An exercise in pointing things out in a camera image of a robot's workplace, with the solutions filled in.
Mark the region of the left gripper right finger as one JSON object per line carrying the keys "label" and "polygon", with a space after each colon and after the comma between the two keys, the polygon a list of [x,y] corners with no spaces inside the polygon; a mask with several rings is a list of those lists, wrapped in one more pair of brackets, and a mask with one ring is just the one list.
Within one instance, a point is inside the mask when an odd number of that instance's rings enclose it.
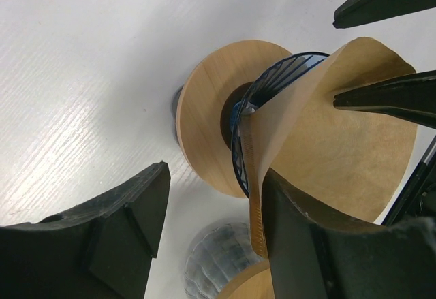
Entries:
{"label": "left gripper right finger", "polygon": [[369,223],[269,170],[262,219],[277,298],[435,297],[433,218]]}

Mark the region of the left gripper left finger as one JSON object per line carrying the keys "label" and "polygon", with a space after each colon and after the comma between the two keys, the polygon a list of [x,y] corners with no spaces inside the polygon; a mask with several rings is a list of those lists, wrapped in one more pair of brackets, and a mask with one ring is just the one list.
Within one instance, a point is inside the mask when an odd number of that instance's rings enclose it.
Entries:
{"label": "left gripper left finger", "polygon": [[143,298],[166,217],[170,171],[154,163],[38,223],[1,228],[2,298]]}

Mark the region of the grey glass carafe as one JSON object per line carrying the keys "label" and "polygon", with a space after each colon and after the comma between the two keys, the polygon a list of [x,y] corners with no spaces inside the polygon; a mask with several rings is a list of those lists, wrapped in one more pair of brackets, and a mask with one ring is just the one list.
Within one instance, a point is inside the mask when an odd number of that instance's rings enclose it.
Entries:
{"label": "grey glass carafe", "polygon": [[214,222],[190,244],[184,267],[188,298],[216,298],[240,272],[259,263],[246,221]]}

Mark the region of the brown paper coffee filter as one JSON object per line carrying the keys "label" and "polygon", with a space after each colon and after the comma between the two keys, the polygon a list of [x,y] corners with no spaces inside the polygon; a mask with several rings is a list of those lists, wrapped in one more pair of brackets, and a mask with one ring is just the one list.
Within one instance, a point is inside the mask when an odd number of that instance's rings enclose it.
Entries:
{"label": "brown paper coffee filter", "polygon": [[383,43],[359,37],[284,88],[239,129],[248,178],[251,244],[267,256],[266,174],[275,171],[319,204],[374,223],[397,190],[414,149],[415,124],[337,110],[336,94],[414,73]]}

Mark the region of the blue plastic dripper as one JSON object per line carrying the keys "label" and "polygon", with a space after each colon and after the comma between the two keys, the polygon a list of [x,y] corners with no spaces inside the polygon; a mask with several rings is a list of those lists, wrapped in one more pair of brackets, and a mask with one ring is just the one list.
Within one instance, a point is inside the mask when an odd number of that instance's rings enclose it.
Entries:
{"label": "blue plastic dripper", "polygon": [[238,126],[241,114],[245,110],[256,111],[328,57],[329,54],[324,52],[301,52],[281,59],[262,72],[254,82],[242,85],[236,102],[230,105],[230,117],[227,120],[230,136],[226,144],[231,150],[236,180],[247,197],[249,188]]}

